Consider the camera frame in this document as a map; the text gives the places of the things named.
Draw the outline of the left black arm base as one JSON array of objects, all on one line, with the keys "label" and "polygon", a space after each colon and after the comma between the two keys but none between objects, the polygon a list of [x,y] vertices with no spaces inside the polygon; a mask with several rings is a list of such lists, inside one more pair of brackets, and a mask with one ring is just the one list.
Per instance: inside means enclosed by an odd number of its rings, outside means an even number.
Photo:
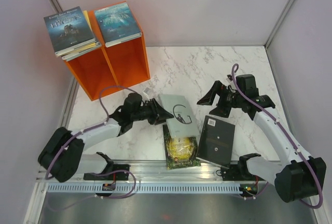
[{"label": "left black arm base", "polygon": [[101,173],[85,173],[83,179],[86,181],[126,181],[129,178],[128,171],[130,166],[128,164],[113,164],[107,166]]}]

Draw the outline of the purple galaxy Crusoe book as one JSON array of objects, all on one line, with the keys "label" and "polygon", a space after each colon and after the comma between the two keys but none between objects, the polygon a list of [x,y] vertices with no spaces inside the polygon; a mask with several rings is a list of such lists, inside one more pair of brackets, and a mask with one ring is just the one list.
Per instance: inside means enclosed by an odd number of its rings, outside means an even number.
[{"label": "purple galaxy Crusoe book", "polygon": [[77,58],[81,55],[84,55],[84,54],[86,54],[90,51],[93,51],[93,50],[95,50],[99,47],[101,47],[101,43],[98,46],[94,47],[94,48],[90,48],[90,49],[87,49],[87,50],[84,50],[84,51],[81,51],[81,52],[71,51],[68,54],[65,54],[65,55],[61,56],[61,58],[62,58],[63,61],[70,61],[70,60],[75,59],[75,58]]}]

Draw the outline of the black book with barcode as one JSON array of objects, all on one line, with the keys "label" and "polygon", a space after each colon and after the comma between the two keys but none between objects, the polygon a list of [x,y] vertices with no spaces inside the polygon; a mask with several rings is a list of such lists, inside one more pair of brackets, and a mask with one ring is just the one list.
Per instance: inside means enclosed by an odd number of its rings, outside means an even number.
[{"label": "black book with barcode", "polygon": [[229,169],[235,128],[231,123],[205,116],[196,158]]}]

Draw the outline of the teal Jules Verne book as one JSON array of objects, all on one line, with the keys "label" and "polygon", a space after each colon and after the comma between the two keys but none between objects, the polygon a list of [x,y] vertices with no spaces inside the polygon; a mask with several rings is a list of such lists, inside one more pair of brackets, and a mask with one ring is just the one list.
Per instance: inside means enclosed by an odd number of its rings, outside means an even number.
[{"label": "teal Jules Verne book", "polygon": [[95,10],[94,16],[107,48],[142,36],[127,2]]}]

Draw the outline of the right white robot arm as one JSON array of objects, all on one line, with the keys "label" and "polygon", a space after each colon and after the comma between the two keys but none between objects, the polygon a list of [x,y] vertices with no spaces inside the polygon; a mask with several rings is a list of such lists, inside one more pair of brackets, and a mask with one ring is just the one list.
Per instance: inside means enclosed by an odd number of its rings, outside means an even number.
[{"label": "right white robot arm", "polygon": [[251,74],[231,76],[235,88],[215,81],[198,105],[212,105],[219,96],[210,115],[227,118],[233,108],[239,108],[263,131],[277,153],[281,165],[264,159],[258,153],[243,155],[238,160],[237,173],[243,179],[258,176],[273,185],[279,197],[286,203],[303,201],[318,196],[319,201],[310,208],[323,204],[323,184],[326,173],[324,160],[307,152],[279,117],[272,99],[259,95],[255,77]]}]

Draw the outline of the yellow book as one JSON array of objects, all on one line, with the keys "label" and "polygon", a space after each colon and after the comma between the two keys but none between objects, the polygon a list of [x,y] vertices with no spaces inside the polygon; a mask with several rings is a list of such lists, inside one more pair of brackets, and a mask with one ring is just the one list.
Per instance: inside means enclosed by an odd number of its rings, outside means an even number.
[{"label": "yellow book", "polygon": [[[83,14],[85,16],[85,19],[88,23],[88,26],[89,26],[90,30],[92,31],[92,27],[91,27],[91,23],[90,23],[90,20],[89,20],[88,12],[86,10],[84,10]],[[94,48],[94,47],[98,46],[99,44],[100,44],[99,40],[97,38],[95,38],[94,42],[79,47],[78,49],[75,50],[75,52],[81,52],[81,51],[84,51],[84,50],[87,50],[87,49],[90,49],[90,48]]]}]

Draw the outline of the green garden book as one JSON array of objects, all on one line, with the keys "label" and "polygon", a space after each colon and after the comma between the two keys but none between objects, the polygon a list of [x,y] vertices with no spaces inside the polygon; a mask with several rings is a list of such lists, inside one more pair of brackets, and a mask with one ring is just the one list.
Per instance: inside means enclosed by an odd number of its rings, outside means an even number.
[{"label": "green garden book", "polygon": [[200,166],[200,160],[196,158],[197,139],[195,137],[172,138],[167,125],[162,127],[167,170]]}]

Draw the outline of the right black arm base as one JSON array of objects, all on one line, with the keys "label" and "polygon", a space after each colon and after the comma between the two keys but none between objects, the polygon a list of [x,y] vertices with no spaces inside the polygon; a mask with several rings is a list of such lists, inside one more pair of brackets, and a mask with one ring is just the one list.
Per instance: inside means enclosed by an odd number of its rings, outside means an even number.
[{"label": "right black arm base", "polygon": [[243,175],[236,164],[231,164],[228,169],[220,167],[215,173],[217,176],[220,176],[223,181],[256,181],[256,179],[258,179],[258,181],[265,181],[255,175]]}]

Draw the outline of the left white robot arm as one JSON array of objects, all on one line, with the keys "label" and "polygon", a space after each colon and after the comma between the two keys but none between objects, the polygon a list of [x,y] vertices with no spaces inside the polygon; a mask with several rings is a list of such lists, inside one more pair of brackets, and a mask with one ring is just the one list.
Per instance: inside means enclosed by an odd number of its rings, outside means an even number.
[{"label": "left white robot arm", "polygon": [[110,179],[114,172],[114,162],[106,154],[83,152],[110,138],[128,132],[136,121],[147,120],[151,125],[159,125],[174,116],[166,111],[156,99],[143,101],[140,94],[130,93],[124,103],[117,107],[106,120],[78,131],[65,127],[55,130],[38,156],[38,163],[46,169],[45,179],[55,178],[64,183],[76,173],[83,173],[87,179]]}]

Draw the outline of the dark Wuthering Heights book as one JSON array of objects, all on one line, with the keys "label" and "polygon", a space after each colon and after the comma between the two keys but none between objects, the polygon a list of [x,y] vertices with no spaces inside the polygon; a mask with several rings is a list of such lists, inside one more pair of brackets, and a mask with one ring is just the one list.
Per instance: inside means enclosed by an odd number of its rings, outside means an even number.
[{"label": "dark Wuthering Heights book", "polygon": [[95,42],[95,35],[79,6],[44,17],[56,56]]}]

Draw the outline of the pale Great Gatsby book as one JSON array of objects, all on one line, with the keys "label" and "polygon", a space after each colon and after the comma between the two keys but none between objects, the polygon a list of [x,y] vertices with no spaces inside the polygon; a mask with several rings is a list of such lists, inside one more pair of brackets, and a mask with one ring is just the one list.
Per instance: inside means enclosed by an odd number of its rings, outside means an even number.
[{"label": "pale Great Gatsby book", "polygon": [[197,120],[187,99],[182,95],[160,94],[162,107],[174,117],[166,120],[172,138],[198,137]]}]

